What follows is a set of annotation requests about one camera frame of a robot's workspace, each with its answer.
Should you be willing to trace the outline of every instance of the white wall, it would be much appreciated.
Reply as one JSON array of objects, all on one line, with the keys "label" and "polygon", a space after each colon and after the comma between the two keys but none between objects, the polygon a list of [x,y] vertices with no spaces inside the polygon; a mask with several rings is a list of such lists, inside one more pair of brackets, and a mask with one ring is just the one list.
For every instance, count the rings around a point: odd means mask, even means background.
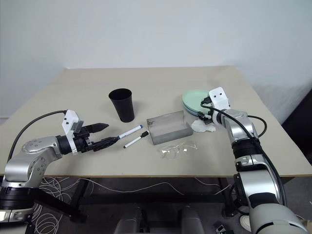
[{"label": "white wall", "polygon": [[310,0],[0,0],[0,10],[0,117],[63,67],[235,65],[280,122],[312,88]]}]

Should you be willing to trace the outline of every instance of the black cup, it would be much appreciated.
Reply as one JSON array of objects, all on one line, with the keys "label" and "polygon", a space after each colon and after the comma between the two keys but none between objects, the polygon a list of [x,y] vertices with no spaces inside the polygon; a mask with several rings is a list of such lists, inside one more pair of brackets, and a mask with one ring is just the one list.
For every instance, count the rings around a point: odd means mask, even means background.
[{"label": "black cup", "polygon": [[129,89],[115,89],[108,95],[122,122],[134,120],[135,113],[132,106],[132,92]]}]

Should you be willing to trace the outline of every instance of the black cable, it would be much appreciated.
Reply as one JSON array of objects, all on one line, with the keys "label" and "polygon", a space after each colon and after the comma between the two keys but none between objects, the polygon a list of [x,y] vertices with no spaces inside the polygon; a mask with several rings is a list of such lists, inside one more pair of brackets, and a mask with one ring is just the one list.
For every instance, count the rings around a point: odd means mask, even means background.
[{"label": "black cable", "polygon": [[263,118],[260,118],[260,117],[258,117],[258,116],[248,116],[248,117],[249,117],[249,118],[256,118],[256,119],[258,119],[258,120],[260,120],[260,121],[263,122],[263,124],[264,124],[264,129],[263,129],[262,133],[260,133],[260,134],[258,135],[258,137],[263,136],[263,134],[265,134],[265,132],[267,131],[267,128],[268,128],[268,125],[267,125],[266,121],[265,121]]},{"label": "black cable", "polygon": [[256,147],[262,152],[264,158],[266,159],[266,161],[268,162],[269,166],[271,167],[275,177],[276,177],[276,180],[277,180],[277,184],[281,190],[281,196],[282,196],[282,203],[284,206],[287,206],[287,200],[286,200],[286,193],[285,193],[285,189],[284,189],[284,185],[281,181],[281,178],[277,172],[277,169],[274,167],[272,161],[269,159],[269,156],[264,152],[264,150],[262,149],[262,147],[260,146],[260,143],[256,141],[256,138],[255,137],[252,137],[252,135],[248,132],[248,130],[244,127],[244,125],[242,125],[237,119],[235,119],[234,117],[230,116],[229,114],[219,110],[219,109],[216,109],[214,107],[211,107],[211,106],[205,106],[204,104],[200,104],[201,107],[204,107],[204,108],[208,108],[208,109],[211,109],[211,110],[214,110],[214,111],[217,111],[221,114],[223,114],[224,116],[230,118],[231,120],[233,120],[235,123],[237,123],[242,129],[243,131],[246,133],[246,135],[252,140],[252,143],[256,145]]},{"label": "black cable", "polygon": [[219,110],[219,109],[216,109],[216,108],[214,108],[214,107],[212,107],[212,106],[205,106],[205,105],[203,105],[203,104],[200,104],[200,106],[203,107],[203,108],[207,108],[207,109],[211,109],[211,110],[217,111],[217,112],[223,114],[224,116],[230,118],[231,120],[233,120],[235,123],[237,123],[237,124],[243,129],[243,131],[246,133],[246,135],[247,135],[250,139],[254,139],[254,138],[255,138],[254,136],[252,136],[252,135],[248,132],[248,130],[244,127],[244,125],[241,124],[241,122],[239,122],[236,118],[234,118],[234,117],[230,116],[229,114],[227,114],[227,113],[225,113],[225,112],[223,112],[223,111],[221,111],[221,110]]},{"label": "black cable", "polygon": [[232,198],[232,191],[233,191],[233,189],[234,189],[234,186],[235,186],[235,184],[233,184],[233,186],[230,188],[230,202],[231,202],[232,206],[233,206],[233,207],[235,208],[235,210],[236,210],[237,212],[239,212],[240,214],[242,214],[242,215],[249,215],[248,212],[241,211],[241,210],[235,205],[235,203],[234,203],[234,201],[233,201],[233,198]]},{"label": "black cable", "polygon": [[23,132],[25,132],[25,130],[30,126],[32,125],[34,122],[38,121],[39,119],[42,119],[44,117],[47,117],[47,116],[51,116],[51,115],[55,115],[55,114],[58,114],[58,113],[63,113],[63,114],[66,114],[66,110],[65,111],[54,111],[54,112],[50,112],[50,113],[47,113],[45,115],[42,115],[38,118],[35,118],[34,120],[30,121],[20,132],[19,134],[16,136],[13,144],[12,144],[12,147],[11,147],[11,150],[10,150],[10,153],[9,153],[9,157],[8,157],[8,161],[12,158],[13,156],[13,152],[14,152],[14,149],[15,149],[15,146],[20,138],[20,136],[23,134]]}]

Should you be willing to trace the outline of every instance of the metal frame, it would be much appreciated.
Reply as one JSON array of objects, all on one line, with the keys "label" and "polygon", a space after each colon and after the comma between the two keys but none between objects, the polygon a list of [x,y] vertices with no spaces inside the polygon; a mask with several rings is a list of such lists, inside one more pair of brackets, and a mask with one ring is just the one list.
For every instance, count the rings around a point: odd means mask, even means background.
[{"label": "metal frame", "polygon": [[[218,178],[221,189],[229,184],[227,178]],[[154,203],[154,202],[170,202],[170,203],[224,203],[222,214],[226,217],[232,217],[237,214],[235,207],[230,200],[230,190],[225,189],[223,192],[214,195],[211,193],[188,193],[187,195],[171,194],[171,193],[135,193],[135,194],[103,194],[84,196],[89,181],[80,180],[73,195],[71,205],[79,208],[80,205],[96,205],[96,204],[121,204],[121,203]],[[237,207],[240,207],[238,200],[234,201]]]},{"label": "metal frame", "polygon": [[32,188],[31,194],[34,197],[34,202],[70,217],[73,222],[86,221],[86,216],[77,207],[67,204],[39,188]]}]

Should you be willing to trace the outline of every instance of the table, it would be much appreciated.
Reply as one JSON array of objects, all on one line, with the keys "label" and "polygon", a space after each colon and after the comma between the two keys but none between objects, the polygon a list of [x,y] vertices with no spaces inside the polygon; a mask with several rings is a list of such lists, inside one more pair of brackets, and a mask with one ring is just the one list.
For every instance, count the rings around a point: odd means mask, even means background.
[{"label": "table", "polygon": [[[55,110],[75,110],[84,125],[104,122],[110,127],[93,134],[98,141],[117,136],[139,124],[147,127],[146,119],[183,110],[182,94],[190,89],[211,90],[221,86],[231,108],[244,110],[264,118],[268,130],[260,141],[281,176],[309,176],[312,167],[299,148],[285,133],[244,77],[231,66],[183,68],[122,68],[64,70],[50,84],[30,98],[0,127],[0,174],[4,173],[7,155],[17,133],[32,119]],[[111,90],[128,88],[133,92],[135,119],[119,120],[108,98]],[[184,110],[184,120],[191,124],[196,117]],[[253,120],[260,133],[262,123]],[[47,117],[32,125],[21,137],[15,154],[28,140],[63,135],[62,115]],[[78,177],[226,177],[236,173],[234,155],[226,131],[217,127],[215,133],[194,133],[157,146],[145,137],[127,149],[123,145],[142,131],[123,138],[115,145],[98,151],[73,156],[65,155],[50,164],[49,176]],[[192,140],[198,150],[192,156],[164,159],[159,148]]]}]

